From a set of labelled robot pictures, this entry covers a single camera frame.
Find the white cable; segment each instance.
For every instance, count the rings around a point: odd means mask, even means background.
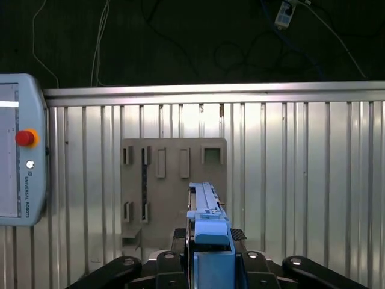
[[[107,86],[107,85],[101,83],[101,81],[99,79],[99,72],[100,72],[100,43],[102,41],[104,31],[106,28],[108,15],[109,15],[109,5],[107,6],[106,13],[105,13],[105,19],[104,19],[104,22],[102,24],[102,29],[101,29],[100,37],[99,37],[99,48],[97,50],[96,82],[97,82],[97,85],[101,85],[101,86]]]
[[[56,87],[59,88],[59,79],[57,76],[36,56],[35,53],[35,19],[39,15],[39,13],[42,11],[44,6],[46,5],[47,0],[44,0],[42,3],[42,6],[40,6],[39,10],[37,10],[36,14],[34,15],[32,19],[32,55],[34,58],[43,66],[56,80]]]
[[[303,5],[305,6],[307,9],[310,10],[310,12],[312,12],[314,14],[315,17],[318,18],[319,21],[322,22],[322,24],[324,24],[333,34],[334,36],[337,37],[338,41],[341,42],[342,46],[345,48],[346,52],[348,53],[348,55],[350,56],[350,58],[352,59],[354,65],[356,65],[356,68],[357,70],[360,72],[360,74],[362,75],[362,77],[364,77],[364,79],[367,79],[366,75],[363,73],[363,71],[361,70],[361,67],[359,66],[359,64],[356,62],[356,59],[354,59],[353,55],[350,53],[349,49],[347,48],[346,44],[343,42],[343,40],[338,36],[338,34],[320,17],[318,16],[318,14],[307,4],[305,3],[302,3],[302,2],[297,2],[298,4],[300,5]]]
[[[109,2],[110,2],[110,0],[106,0],[105,6],[104,6],[103,11],[102,11],[102,14],[100,16],[99,29],[98,29],[98,32],[97,32],[97,39],[96,39],[96,47],[95,47],[93,63],[92,63],[92,70],[91,70],[91,83],[90,83],[90,87],[93,86],[94,74],[96,74],[96,81],[97,81],[96,86],[98,84],[102,85],[102,83],[99,81],[100,42],[102,41],[102,37],[103,37],[104,30],[105,30],[105,27],[106,27],[107,19],[108,19]]]

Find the cable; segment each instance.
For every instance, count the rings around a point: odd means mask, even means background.
[[[338,41],[340,41],[341,45],[345,48],[345,50],[347,51],[348,55],[350,56],[350,58],[352,59],[354,65],[356,65],[356,68],[357,70],[360,72],[361,76],[364,77],[364,79],[367,79],[366,75],[363,73],[363,71],[361,70],[361,67],[359,66],[359,64],[356,62],[356,59],[354,59],[352,53],[350,53],[349,49],[347,48],[345,42],[343,42],[343,40],[338,36],[338,34],[321,18],[318,16],[318,14],[307,4],[305,3],[302,3],[302,2],[299,2],[300,5],[302,6],[305,6],[307,9],[309,9],[310,12],[312,12],[314,14],[315,17],[318,18],[319,21],[321,21],[322,24],[324,24],[330,31],[331,33],[334,34],[334,36],[337,37]]]
[[[302,57],[303,58],[303,67],[306,66],[307,64],[307,58],[305,57],[305,55],[303,55],[302,53],[298,53],[297,51],[294,51],[294,50],[288,50],[286,51],[285,53],[282,53],[281,56],[277,59],[277,64],[276,64],[276,67],[274,68],[274,70],[287,70],[287,71],[293,71],[293,70],[297,70],[298,68],[297,67],[287,67],[287,66],[283,66],[283,60],[285,59],[285,57],[287,57],[288,55],[290,54],[297,54],[298,56]]]
[[[93,86],[93,78],[94,75],[96,75],[96,86],[98,84],[102,86],[106,86],[102,84],[99,80],[99,72],[100,72],[100,43],[103,38],[104,30],[106,28],[106,23],[108,19],[108,14],[109,14],[109,2],[111,0],[106,0],[106,3],[104,5],[102,14],[100,16],[100,21],[99,21],[99,29],[97,32],[97,38],[96,38],[96,47],[95,47],[95,52],[94,52],[94,57],[93,57],[93,62],[92,62],[92,69],[91,69],[91,82],[90,82],[90,87]]]
[[[234,70],[237,70],[239,68],[242,68],[243,67],[243,77],[245,78],[246,77],[246,69],[249,68],[249,67],[252,67],[252,68],[255,68],[255,69],[259,69],[259,70],[263,70],[263,72],[271,72],[273,69],[272,68],[268,68],[268,67],[260,67],[256,64],[253,64],[253,63],[250,63],[249,62],[249,58],[250,58],[250,54],[252,52],[252,49],[254,47],[254,45],[257,43],[258,40],[260,40],[263,36],[267,36],[268,34],[272,34],[273,36],[276,36],[276,34],[274,32],[272,32],[271,30],[267,30],[267,31],[264,31],[262,33],[259,33],[257,34],[253,39],[252,41],[250,42],[250,45],[249,47],[247,48],[246,50],[246,53],[244,53],[243,49],[237,44],[237,43],[234,43],[234,42],[230,42],[230,41],[224,41],[222,43],[220,43],[213,51],[213,54],[212,54],[212,58],[213,58],[213,61],[214,61],[214,65],[219,68],[220,70],[222,70],[224,72],[224,76],[226,77],[231,71],[234,71]],[[282,40],[280,38],[277,37],[277,40],[279,40],[279,44],[280,44],[280,52],[279,52],[279,56],[278,56],[278,59],[277,61],[279,61],[280,59],[280,56],[282,55],[283,53],[283,43],[282,43]],[[221,48],[225,47],[225,46],[230,46],[230,47],[234,47],[235,49],[237,49],[237,51],[239,52],[239,55],[241,57],[241,60],[236,62],[236,63],[233,63],[233,64],[230,64],[228,67],[224,67],[223,64],[220,63],[219,61],[219,57],[218,57],[218,53],[221,51]]]
[[[292,50],[294,50],[295,52],[298,52],[298,53],[301,53],[303,54],[313,65],[314,67],[316,68],[317,72],[318,72],[318,75],[319,77],[322,79],[322,80],[325,80],[325,76],[324,76],[324,73],[322,71],[322,69],[320,68],[320,66],[317,64],[317,62],[312,58],[310,57],[308,54],[306,54],[305,52],[299,50],[297,47],[295,47],[285,36],[283,36],[280,31],[276,28],[270,14],[269,14],[269,11],[267,9],[267,6],[264,2],[264,0],[260,0],[260,3],[262,5],[262,9],[263,9],[263,12],[265,13],[265,16],[266,18],[268,19],[269,21],[269,24],[271,26],[271,29],[277,34],[277,36]]]
[[[359,46],[359,47],[356,47],[356,49],[350,49],[350,51],[355,51],[355,50],[361,50],[361,47]],[[326,60],[324,60],[324,61],[320,61],[319,63],[320,63],[321,65],[325,65],[325,64],[334,62],[335,60],[337,60],[337,59],[340,58],[340,57],[345,56],[346,54],[347,54],[347,51],[346,51],[346,50],[343,50],[343,52],[338,53],[338,54],[334,55],[333,57],[330,57],[330,58],[328,58],[328,59],[326,59]],[[309,69],[311,69],[311,68],[313,68],[313,66],[305,67],[303,72],[306,72],[307,70],[309,70]]]
[[[157,0],[157,2],[155,3],[151,13],[150,13],[150,16],[149,18],[146,18],[145,15],[144,15],[144,8],[143,8],[143,0],[140,1],[140,8],[141,8],[141,13],[142,13],[142,17],[145,21],[145,23],[147,24],[147,26],[155,33],[157,34],[158,36],[160,36],[160,38],[163,38],[163,39],[166,39],[167,41],[171,42],[172,44],[174,44],[175,46],[177,46],[180,51],[182,51],[182,53],[186,56],[187,58],[187,61],[188,61],[188,64],[189,66],[191,67],[192,71],[194,72],[195,76],[196,77],[199,77],[199,73],[197,71],[197,69],[194,67],[193,65],[193,62],[192,60],[190,59],[190,57],[188,56],[188,53],[187,51],[182,47],[182,45],[180,45],[177,41],[173,40],[171,37],[169,36],[166,36],[162,33],[160,33],[158,30],[155,29],[154,26],[151,25],[150,21],[153,19],[155,13],[156,13],[156,10],[158,9],[159,5],[160,5],[160,2],[161,0]]]
[[[42,11],[42,9],[44,8],[44,6],[46,5],[47,3],[47,0],[44,0],[43,3],[42,3],[42,6],[40,6],[40,8],[37,10],[37,12],[35,13],[34,17],[32,18],[32,55],[33,57],[37,60],[37,62],[39,62],[41,64],[41,66],[43,66],[56,80],[56,87],[59,88],[59,79],[57,78],[57,76],[39,59],[39,57],[36,56],[36,52],[35,52],[35,19],[36,17],[39,15],[39,13]]]
[[[329,22],[330,22],[330,27],[332,27],[332,29],[337,33],[339,34],[340,36],[345,36],[345,37],[357,37],[357,38],[367,38],[367,39],[372,39],[374,37],[377,37],[377,36],[380,36],[382,34],[384,34],[383,32],[381,32],[381,30],[383,28],[385,28],[385,20],[382,21],[382,23],[380,24],[380,26],[378,26],[378,28],[375,30],[375,32],[371,33],[371,34],[354,34],[354,33],[346,33],[346,32],[341,32],[341,31],[338,31],[338,29],[336,28],[334,22],[333,22],[333,18],[332,16],[330,15],[330,13],[322,6],[314,3],[314,2],[311,2],[311,7],[315,7],[317,9],[320,9],[322,12],[325,13],[325,15],[328,17],[329,19]]]

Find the screw head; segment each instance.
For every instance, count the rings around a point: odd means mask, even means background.
[[[167,253],[164,255],[164,258],[166,258],[166,259],[172,259],[172,258],[174,258],[174,254],[171,253],[171,252],[167,252]]]
[[[134,261],[133,261],[133,259],[131,259],[131,258],[125,259],[124,262],[123,262],[123,265],[124,265],[124,266],[131,266],[131,265],[134,265]]]
[[[249,252],[247,254],[251,259],[256,259],[258,257],[258,254],[256,252]]]
[[[293,265],[296,265],[296,266],[299,266],[301,265],[302,261],[300,259],[296,259],[296,258],[293,258],[290,260],[290,262],[293,264]]]

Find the emergency stop button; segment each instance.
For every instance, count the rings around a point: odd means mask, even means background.
[[[19,146],[32,146],[35,142],[35,135],[31,131],[19,131],[15,140]]]

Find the power plug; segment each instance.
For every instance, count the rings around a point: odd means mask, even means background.
[[[293,18],[295,8],[297,6],[296,0],[282,1],[281,7],[279,8],[276,21],[274,24],[280,30],[287,29],[290,25],[291,19]]]

